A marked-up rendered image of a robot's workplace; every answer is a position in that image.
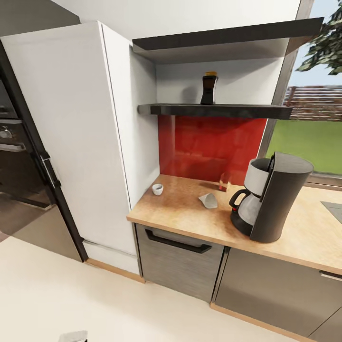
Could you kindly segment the bottle of coffee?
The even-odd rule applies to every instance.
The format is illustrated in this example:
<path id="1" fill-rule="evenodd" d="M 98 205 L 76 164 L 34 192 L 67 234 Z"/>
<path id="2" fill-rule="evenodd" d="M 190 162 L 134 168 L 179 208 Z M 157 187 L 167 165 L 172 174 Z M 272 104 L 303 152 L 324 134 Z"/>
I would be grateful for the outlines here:
<path id="1" fill-rule="evenodd" d="M 203 95 L 201 98 L 202 105 L 215 104 L 215 88 L 218 83 L 217 72 L 206 72 L 203 80 Z"/>

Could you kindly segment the paper coffee filter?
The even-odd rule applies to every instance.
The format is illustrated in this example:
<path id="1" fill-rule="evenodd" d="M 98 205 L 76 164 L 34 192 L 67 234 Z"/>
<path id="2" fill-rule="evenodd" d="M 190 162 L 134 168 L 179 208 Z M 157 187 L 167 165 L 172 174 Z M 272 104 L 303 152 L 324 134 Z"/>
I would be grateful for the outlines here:
<path id="1" fill-rule="evenodd" d="M 215 198 L 215 196 L 212 193 L 201 196 L 201 197 L 199 197 L 199 199 L 203 202 L 205 207 L 208 209 L 218 207 L 217 199 Z"/>

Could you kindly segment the coffee cup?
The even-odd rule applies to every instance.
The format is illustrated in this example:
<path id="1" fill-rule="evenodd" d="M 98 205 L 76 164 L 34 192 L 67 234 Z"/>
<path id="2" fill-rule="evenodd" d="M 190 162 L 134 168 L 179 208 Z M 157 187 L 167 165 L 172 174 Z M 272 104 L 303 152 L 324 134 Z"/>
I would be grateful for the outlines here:
<path id="1" fill-rule="evenodd" d="M 155 184 L 154 186 L 152 186 L 152 190 L 153 190 L 154 194 L 161 195 L 161 193 L 163 191 L 163 185 Z"/>

